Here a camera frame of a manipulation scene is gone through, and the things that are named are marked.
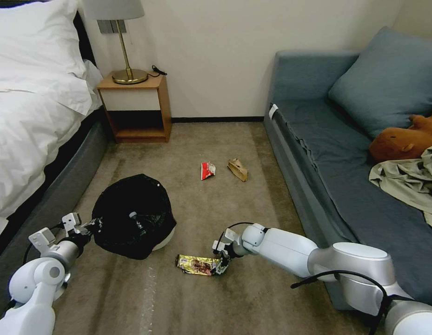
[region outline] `bed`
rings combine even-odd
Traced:
[[[101,76],[76,3],[52,0],[47,4],[0,1],[0,8],[17,7],[6,13],[16,15],[8,22],[24,15],[25,23],[38,32],[16,33],[18,29],[15,32],[14,25],[7,24],[0,35],[0,43],[7,39],[10,48],[0,48],[0,316],[9,300],[9,278],[22,264],[28,236],[57,224],[72,211],[93,178],[109,138],[94,94]],[[40,10],[41,18],[47,17],[49,30],[38,29],[39,22],[31,24],[30,12],[35,10]],[[57,20],[50,11],[62,15],[70,11],[70,16]],[[74,34],[64,29],[66,18],[70,20],[66,27],[73,20]],[[74,35],[66,39],[70,45],[59,42],[64,33]],[[31,53],[31,44],[37,45],[37,56]],[[14,52],[13,48],[22,46],[30,51]]]

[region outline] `brown plush toy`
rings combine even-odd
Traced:
[[[386,128],[369,146],[376,162],[420,158],[432,146],[432,115],[411,115],[408,129]]]

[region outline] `black trash bag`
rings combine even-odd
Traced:
[[[95,203],[92,218],[102,221],[100,231],[94,234],[96,244],[138,260],[148,257],[176,225],[166,190],[144,174],[106,188]]]

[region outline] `tag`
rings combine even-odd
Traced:
[[[272,108],[270,108],[270,111],[268,112],[268,116],[270,117],[270,119],[272,119],[273,114],[275,114],[275,112],[278,110],[278,106],[276,106],[275,104],[273,104]]]

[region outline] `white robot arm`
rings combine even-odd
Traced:
[[[21,266],[12,276],[9,293],[16,305],[0,319],[0,335],[51,335],[59,298],[70,277],[69,270],[90,241],[89,228],[99,220],[81,224],[77,213],[62,218],[66,238],[55,244],[55,237],[44,228],[29,237],[41,257]]]
[[[397,284],[391,257],[383,250],[348,242],[321,249],[306,237],[257,223],[248,226],[241,235],[227,229],[222,242],[214,241],[213,250],[222,255],[217,273],[225,271],[231,258],[244,255],[261,255],[302,278],[338,270],[319,280],[339,281],[346,302],[359,311],[377,315],[383,291],[388,296],[406,298],[391,302],[385,320],[387,334],[432,335],[432,306],[411,300]]]

